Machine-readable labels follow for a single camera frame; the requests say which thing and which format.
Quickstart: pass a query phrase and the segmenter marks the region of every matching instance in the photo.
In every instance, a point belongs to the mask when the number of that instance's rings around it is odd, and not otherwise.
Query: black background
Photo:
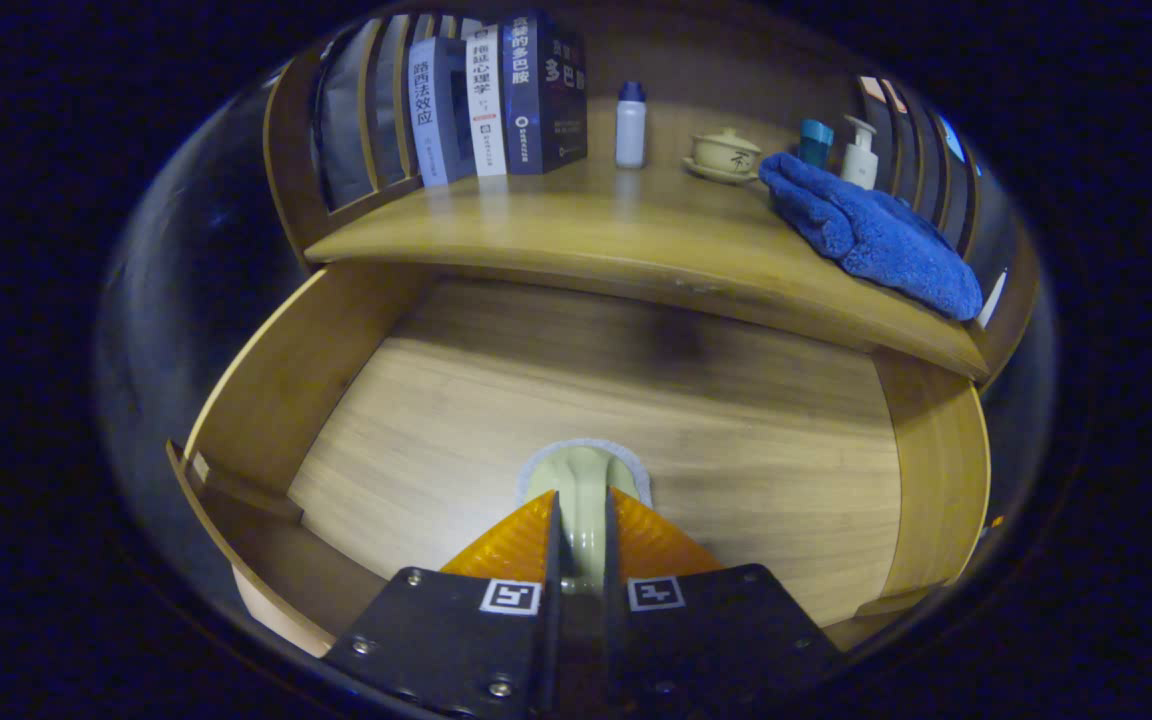
[[[347,698],[228,632],[145,551],[88,357],[105,255],[156,170],[365,5],[129,5],[0,6],[0,715],[333,717]],[[1152,3],[791,13],[986,149],[1041,229],[1071,369],[1000,591],[970,588],[937,643],[827,715],[1152,717]]]

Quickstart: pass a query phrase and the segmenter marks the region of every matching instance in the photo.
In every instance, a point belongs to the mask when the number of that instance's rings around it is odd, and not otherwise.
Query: wooden panel
[[[923,183],[923,159],[919,154],[918,132],[909,118],[909,106],[890,81],[882,79],[882,91],[887,92],[887,101],[892,108],[892,123],[895,127],[897,147],[896,181],[893,182],[892,195],[908,200],[910,209],[918,207],[918,185]]]
[[[559,439],[604,437],[727,564],[763,562],[818,623],[881,592],[899,460],[867,355],[714,316],[445,281],[372,355],[289,488],[381,577],[437,566],[513,509]]]
[[[379,28],[380,23],[369,23],[370,28]],[[374,59],[378,50],[379,37],[376,29],[366,29],[362,32],[372,35],[369,58]],[[320,190],[319,174],[314,167],[314,159],[310,152],[310,123],[311,109],[310,99],[314,91],[317,73],[321,65],[321,54],[329,38],[314,41],[306,51],[294,56],[282,76],[279,77],[274,90],[270,92],[270,104],[265,109],[264,128],[264,151],[265,151],[265,176],[270,182],[270,191],[274,196],[274,206],[278,209],[278,217],[283,225],[283,233],[287,234],[291,249],[296,251],[297,258],[305,263],[303,250],[366,213],[372,209],[379,209],[385,202],[394,200],[397,197],[420,188],[420,177],[408,172],[408,177],[385,188],[379,188],[373,192],[362,196],[357,200],[340,206],[334,211],[328,210],[326,200]],[[406,45],[401,55],[401,65],[406,62]],[[359,83],[365,82],[367,74],[359,74]],[[406,90],[402,90],[403,103],[406,104]],[[366,99],[366,94],[361,94],[361,99]],[[366,103],[359,103],[359,113],[366,114]],[[396,113],[396,124],[399,137],[408,135],[406,131],[406,105],[403,113]],[[403,142],[400,147],[412,150],[411,142]],[[367,165],[369,177],[376,181],[376,154],[374,146],[370,141],[364,142],[365,158],[370,158]]]
[[[897,142],[900,137],[895,134],[896,124],[893,122],[890,103],[882,91],[881,83],[877,77],[859,76],[856,78],[859,89],[859,98],[864,105],[865,114],[856,118],[865,120],[874,127],[874,137],[870,141],[870,150],[878,156],[878,168],[874,172],[874,188],[878,191],[892,194],[892,188],[896,184],[897,172]],[[842,123],[838,134],[836,143],[846,145],[852,141],[855,130],[851,123]]]
[[[998,300],[995,311],[986,327],[980,327],[977,320],[968,324],[968,332],[972,334],[972,340],[980,348],[980,355],[990,364],[990,377],[984,379],[982,392],[998,378],[998,373],[1002,372],[1007,361],[1010,361],[1016,353],[1016,346],[1020,346],[1020,339],[1029,327],[1030,314],[1033,314],[1038,301],[1038,283],[1043,268],[1039,266],[1033,238],[1030,237],[1024,220],[1015,211],[1011,212],[1011,222],[1016,228],[1016,251],[1011,257],[1011,265],[1007,266],[1002,296]]]
[[[185,456],[200,452],[285,495],[340,393],[429,279],[419,265],[319,270],[225,370],[198,414]]]
[[[553,5],[553,17],[585,38],[589,159],[613,164],[617,92],[626,61],[643,83],[647,105],[646,161],[672,169],[691,154],[691,136],[721,127],[741,131],[767,154],[799,139],[803,118],[861,114],[854,73],[832,58],[835,45],[756,6],[730,12],[703,3]],[[397,3],[394,12],[438,3]],[[508,3],[452,3],[477,17],[517,9]],[[829,47],[826,54],[823,47]],[[767,92],[776,88],[776,92]],[[804,104],[801,97],[812,101]],[[841,164],[836,143],[832,165]]]
[[[180,492],[184,493],[185,500],[189,503],[189,509],[194,510],[196,518],[206,530],[211,541],[220,550],[221,555],[225,555],[225,560],[228,560],[229,564],[233,566],[234,579],[238,583],[238,593],[243,598],[247,611],[251,612],[252,617],[259,621],[260,624],[266,626],[266,628],[279,634],[280,637],[283,637],[294,644],[294,646],[310,653],[310,655],[326,655],[326,652],[332,649],[332,644],[335,642],[334,635],[326,632],[314,621],[308,619],[296,607],[293,607],[290,602],[283,600],[282,596],[274,592],[273,588],[270,588],[259,575],[252,571],[247,561],[234,551],[233,546],[220,533],[220,530],[217,529],[217,525],[212,523],[207,513],[202,509],[198,497],[195,495],[192,484],[185,478],[185,465],[182,458],[180,458],[182,456],[180,456],[177,447],[172,441],[168,441],[166,444],[166,452],[168,452],[168,461],[172,464],[175,477],[177,477]]]
[[[941,124],[940,118],[927,106],[924,106],[927,112],[927,121],[932,126],[932,132],[935,137],[935,156],[937,162],[941,167],[941,185],[940,191],[935,196],[935,209],[932,214],[932,223],[935,223],[937,228],[940,228],[941,234],[945,234],[948,222],[950,221],[950,197],[954,192],[954,172],[952,172],[952,160],[950,160],[950,143],[948,143],[945,136],[945,126]]]
[[[397,132],[397,158],[403,165],[403,174],[408,179],[419,176],[416,167],[416,138],[411,128],[411,105],[407,100],[407,51],[411,48],[416,36],[416,23],[411,15],[397,15],[391,22],[397,23],[397,53],[394,54],[394,132]]]
[[[310,154],[308,100],[314,91],[320,54],[328,41],[329,38],[321,38],[291,59],[270,91],[265,108],[265,176],[283,233],[302,260],[305,247],[329,230],[328,205]]]
[[[880,344],[969,377],[984,361],[967,329],[824,259],[771,209],[759,183],[590,160],[544,176],[426,188],[306,250],[319,263],[403,260],[691,288],[776,306],[796,332]]]
[[[385,588],[379,575],[298,523],[225,495],[202,497],[200,505],[252,573],[333,637],[346,632]]]
[[[958,243],[958,253],[965,259],[972,253],[975,238],[979,234],[980,176],[977,174],[977,164],[975,164],[972,147],[968,146],[968,143],[963,141],[963,136],[958,136],[958,144],[963,146],[963,156],[968,165],[968,209],[963,218],[963,236],[961,236],[963,238]]]
[[[238,477],[232,470],[217,468],[210,464],[196,452],[189,468],[187,477],[191,480],[194,491],[202,500],[209,495],[225,495],[236,502],[242,502],[253,510],[267,511],[276,520],[287,520],[291,523],[301,522],[301,508],[286,495],[274,495],[265,488],[253,486],[252,483]]]
[[[990,500],[990,442],[968,379],[899,353],[873,355],[900,452],[901,518],[882,597],[963,571]]]
[[[910,92],[909,88],[901,88],[900,92],[905,99],[910,122],[914,122],[914,130],[918,135],[919,165],[923,168],[918,199],[914,203],[914,209],[927,222],[937,223],[937,202],[941,197],[941,185],[945,184],[947,169],[942,151],[947,152],[948,149],[937,138],[937,129],[932,127],[932,120],[923,108],[923,100]]]
[[[814,323],[812,318],[801,314],[788,314],[781,306],[733,300],[722,293],[713,291],[713,288],[707,286],[682,283],[673,287],[657,287],[605,281],[605,279],[585,279],[553,273],[529,272],[529,270],[484,268],[483,266],[465,265],[435,265],[435,267],[447,275],[498,279],[498,281],[539,285],[544,287],[561,287],[564,290],[596,291],[599,295],[609,295],[612,297],[643,300],[654,302],[659,305],[682,306],[684,310],[696,310],[699,313],[718,314],[721,318],[732,318],[733,320],[744,320],[744,323],[753,323],[755,325],[763,325],[763,327],[776,328],[778,331],[791,332],[805,338],[814,338],[814,340],[841,344],[849,348],[849,350],[861,353],[874,350],[874,343],[865,342],[856,336],[849,336],[849,334],[838,331],[836,325]]]
[[[362,162],[367,174],[367,182],[374,190],[380,188],[380,176],[376,173],[376,143],[379,132],[376,127],[376,83],[372,73],[376,61],[380,59],[380,38],[389,26],[387,18],[366,23],[362,28],[362,66],[358,68],[358,132],[362,142]]]

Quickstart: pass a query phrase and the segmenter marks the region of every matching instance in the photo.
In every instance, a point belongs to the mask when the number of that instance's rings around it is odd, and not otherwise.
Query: wood grain surface
[[[581,160],[544,176],[461,179],[372,210],[306,250],[311,260],[401,260],[689,287],[828,327],[969,377],[986,372],[963,327],[818,255],[760,183]]]
[[[357,374],[288,495],[388,578],[438,568],[515,507],[532,452],[630,447],[655,507],[727,564],[763,562],[820,624],[887,581],[900,470],[867,355],[684,310],[452,279]]]
[[[247,341],[185,442],[271,495],[291,478],[349,379],[429,287],[420,265],[319,270]]]
[[[900,539],[882,597],[954,582],[990,500],[990,440],[972,382],[899,353],[873,354],[900,454]]]

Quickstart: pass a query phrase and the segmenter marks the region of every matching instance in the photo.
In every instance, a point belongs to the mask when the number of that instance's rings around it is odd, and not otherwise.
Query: wooden slat
[[[301,522],[301,508],[286,495],[274,495],[265,488],[253,486],[232,470],[211,465],[196,452],[191,462],[190,473],[195,492],[200,500],[206,501],[210,495],[225,495],[236,502],[242,502],[253,510],[267,511],[276,520],[287,520],[291,523]]]
[[[435,568],[513,509],[532,452],[575,437],[631,448],[665,518],[719,561],[766,564],[818,623],[881,592],[900,478],[869,356],[589,293],[440,282],[289,495],[381,577]]]
[[[291,59],[279,76],[265,108],[265,176],[274,196],[291,249],[303,263],[303,251],[329,230],[328,206],[310,154],[310,96],[320,54],[329,38],[314,41]]]
[[[419,176],[416,167],[416,139],[412,136],[411,105],[407,99],[407,51],[411,48],[416,36],[416,23],[411,15],[397,15],[391,20],[397,23],[397,51],[394,53],[394,132],[397,134],[397,159],[402,162],[403,176]]]
[[[206,530],[207,537],[220,550],[221,555],[225,555],[225,560],[228,560],[229,564],[233,566],[234,579],[238,583],[238,593],[243,598],[247,611],[251,612],[252,617],[259,621],[259,623],[279,634],[280,637],[290,642],[294,646],[310,653],[310,655],[326,655],[326,652],[335,643],[334,635],[326,632],[314,621],[308,619],[296,607],[293,607],[290,602],[283,600],[282,596],[274,592],[274,589],[270,588],[251,569],[251,566],[247,564],[247,561],[234,551],[229,541],[217,529],[217,525],[212,523],[204,507],[198,502],[198,497],[195,495],[192,484],[185,478],[185,465],[182,462],[182,456],[180,456],[179,448],[175,447],[173,441],[166,444],[166,452],[168,452],[168,461],[172,464],[175,477],[177,477],[180,492],[184,493],[185,500],[189,503],[189,509],[194,510],[196,518]]]
[[[914,122],[914,132],[918,136],[919,174],[918,197],[914,203],[916,213],[927,219],[929,222],[937,223],[937,203],[941,197],[941,187],[945,184],[947,167],[941,157],[941,151],[948,151],[943,143],[937,139],[937,129],[932,127],[927,111],[923,108],[923,100],[917,94],[909,91],[909,88],[900,89],[901,96],[905,99],[905,107],[909,108],[909,118]]]
[[[895,118],[892,116],[895,109],[892,108],[886,92],[882,91],[882,83],[873,76],[856,77],[856,85],[859,89],[861,104],[864,105],[865,113],[861,115],[865,122],[874,127],[874,137],[870,142],[870,149],[878,156],[878,167],[874,170],[874,188],[881,192],[890,194],[900,177],[896,167],[899,159],[896,145],[900,137],[896,135]],[[870,90],[877,90],[877,94],[871,94]],[[844,137],[839,145],[851,142],[855,131],[850,124],[844,126]]]
[[[892,86],[890,81],[879,79],[878,82],[882,85],[882,93],[887,94],[887,108],[890,111],[892,119],[892,182],[887,194],[893,197],[901,197],[905,179],[905,165],[918,162],[918,159],[914,156],[914,147],[905,146],[905,136],[902,132],[905,129],[905,124],[909,123],[909,108],[905,108],[904,101],[896,96],[896,89]]]
[[[977,174],[972,147],[963,141],[963,136],[958,136],[958,144],[963,146],[963,157],[968,165],[968,210],[963,218],[963,238],[958,242],[960,255],[965,259],[972,255],[979,232],[977,225],[980,223],[980,176]]]
[[[369,33],[369,61],[376,60],[379,51],[380,25],[382,23],[369,23],[364,31]],[[270,92],[270,104],[265,109],[264,150],[265,150],[265,174],[270,182],[270,191],[274,197],[274,206],[278,209],[279,220],[283,225],[283,233],[291,242],[293,250],[296,251],[297,259],[306,264],[306,247],[321,240],[326,234],[349,223],[353,220],[370,213],[371,210],[379,209],[385,202],[395,200],[397,197],[420,188],[419,173],[415,173],[412,162],[415,158],[415,145],[411,142],[410,132],[407,129],[406,109],[406,83],[402,78],[396,78],[399,85],[396,92],[401,94],[403,103],[402,113],[394,114],[394,122],[399,135],[399,151],[407,152],[404,172],[407,179],[393,183],[385,188],[379,188],[376,175],[376,146],[374,143],[364,137],[364,157],[366,158],[367,177],[372,181],[372,191],[362,196],[357,200],[349,202],[334,211],[328,210],[326,200],[320,191],[319,174],[314,167],[314,159],[310,151],[310,96],[314,91],[317,73],[321,65],[321,54],[328,44],[329,38],[316,41],[308,47],[305,53],[296,55],[282,76],[275,83],[274,90]],[[401,56],[396,59],[396,70],[394,74],[402,74],[407,65],[406,45],[403,45]],[[373,88],[366,88],[366,68],[359,74],[359,122],[369,122],[366,109],[369,94],[376,96]]]
[[[185,444],[285,495],[317,430],[394,320],[429,286],[419,265],[319,270],[248,340]]]
[[[924,109],[927,112],[929,122],[932,123],[932,132],[937,141],[937,162],[941,167],[941,187],[935,196],[935,213],[932,223],[940,229],[941,234],[945,234],[948,220],[950,220],[950,192],[954,185],[954,173],[950,170],[950,143],[945,135],[945,126],[941,124],[940,118],[937,118],[931,108]]]
[[[672,288],[775,309],[774,327],[880,344],[956,373],[984,361],[963,325],[847,275],[797,236],[758,184],[675,168],[574,162],[544,176],[462,179],[372,211],[306,251],[311,260],[402,260],[526,270]]]
[[[954,582],[990,500],[990,441],[968,379],[899,353],[873,354],[896,433],[901,521],[882,597]]]
[[[968,332],[972,334],[980,355],[990,365],[988,377],[980,381],[980,392],[995,381],[1007,366],[1007,361],[1016,353],[1016,346],[1020,346],[1038,302],[1038,283],[1041,282],[1043,273],[1038,252],[1024,220],[1015,211],[1011,212],[1011,222],[1015,227],[1016,250],[1011,264],[1007,266],[1002,296],[986,327],[980,327],[975,320],[968,324]]]
[[[372,68],[380,59],[380,38],[385,37],[387,18],[371,20],[362,26],[362,66],[358,68],[358,132],[362,142],[362,161],[372,191],[380,190],[380,176],[376,173],[376,156],[379,139],[376,134],[376,84],[371,82]]]
[[[329,635],[348,630],[385,579],[342,555],[310,529],[278,521],[228,497],[203,497],[215,529],[252,573]]]

